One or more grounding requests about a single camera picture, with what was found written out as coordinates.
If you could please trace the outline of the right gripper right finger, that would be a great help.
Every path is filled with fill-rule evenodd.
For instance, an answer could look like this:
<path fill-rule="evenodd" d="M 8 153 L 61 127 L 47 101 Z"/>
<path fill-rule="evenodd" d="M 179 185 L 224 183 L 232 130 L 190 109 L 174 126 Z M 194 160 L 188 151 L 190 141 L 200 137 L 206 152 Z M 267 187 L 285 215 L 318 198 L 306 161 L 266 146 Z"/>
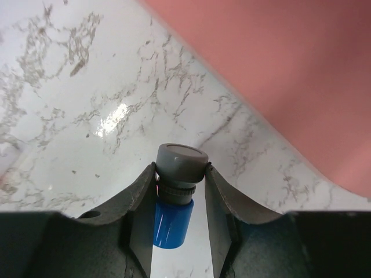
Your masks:
<path fill-rule="evenodd" d="M 370 212 L 276 213 L 212 165 L 205 199 L 215 277 L 369 277 Z"/>

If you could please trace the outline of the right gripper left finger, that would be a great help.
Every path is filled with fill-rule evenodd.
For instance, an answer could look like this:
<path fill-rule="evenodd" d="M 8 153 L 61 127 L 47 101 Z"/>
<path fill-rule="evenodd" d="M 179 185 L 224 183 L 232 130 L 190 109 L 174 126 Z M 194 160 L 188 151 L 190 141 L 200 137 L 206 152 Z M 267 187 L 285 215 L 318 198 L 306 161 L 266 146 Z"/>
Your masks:
<path fill-rule="evenodd" d="M 77 218 L 57 211 L 1 214 L 2 277 L 149 277 L 155 165 Z"/>

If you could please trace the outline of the blue glue stick grey cap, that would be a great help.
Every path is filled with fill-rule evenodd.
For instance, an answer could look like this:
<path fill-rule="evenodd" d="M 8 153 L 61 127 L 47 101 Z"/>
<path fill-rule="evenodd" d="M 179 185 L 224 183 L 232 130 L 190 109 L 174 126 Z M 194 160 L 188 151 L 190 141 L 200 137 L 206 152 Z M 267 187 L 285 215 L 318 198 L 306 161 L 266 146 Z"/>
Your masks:
<path fill-rule="evenodd" d="M 175 143 L 159 146 L 155 246 L 175 249 L 184 243 L 194 207 L 192 196 L 204 178 L 208 160 L 206 153 L 193 147 Z"/>

